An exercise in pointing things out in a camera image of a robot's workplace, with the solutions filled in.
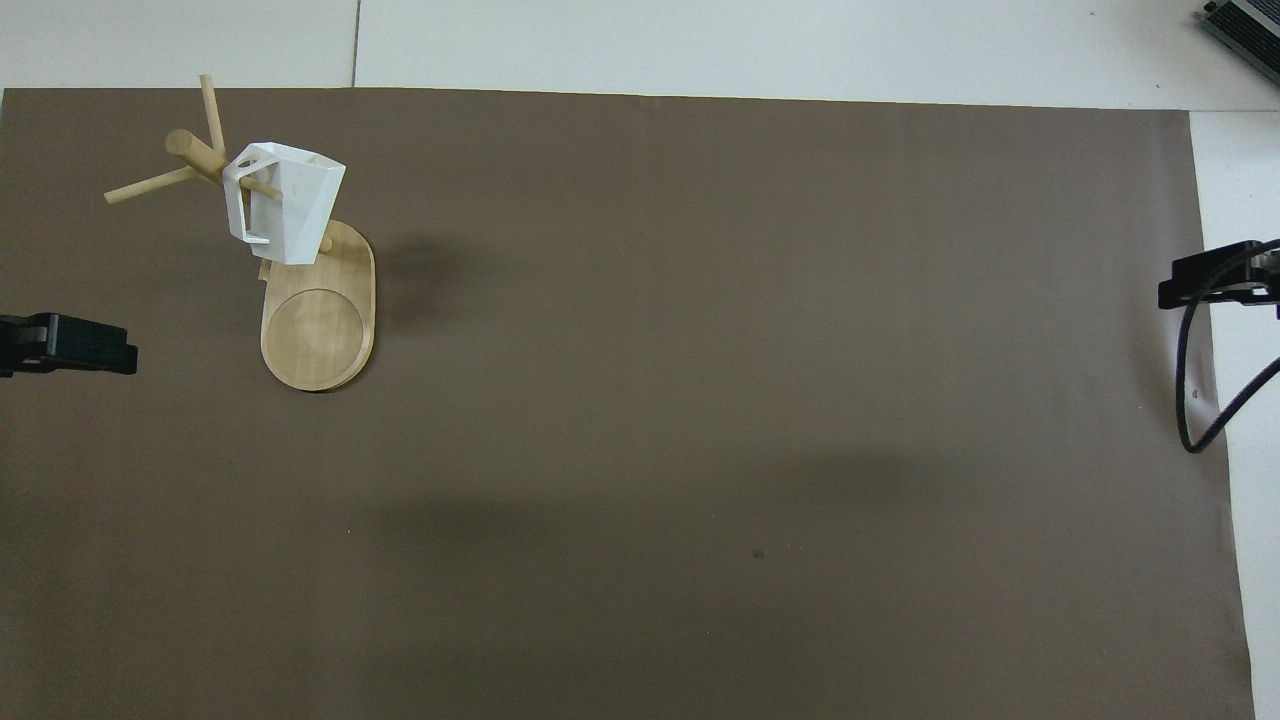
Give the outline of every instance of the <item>brown paper sheet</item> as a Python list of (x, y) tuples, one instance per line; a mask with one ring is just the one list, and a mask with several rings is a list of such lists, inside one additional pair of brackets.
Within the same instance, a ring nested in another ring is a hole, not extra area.
[(1184, 113), (219, 96), (348, 165), (374, 357), (285, 388), (220, 195), (102, 202), (198, 91), (6, 92), (3, 311), (141, 356), (0, 382), (5, 716), (1252, 714)]

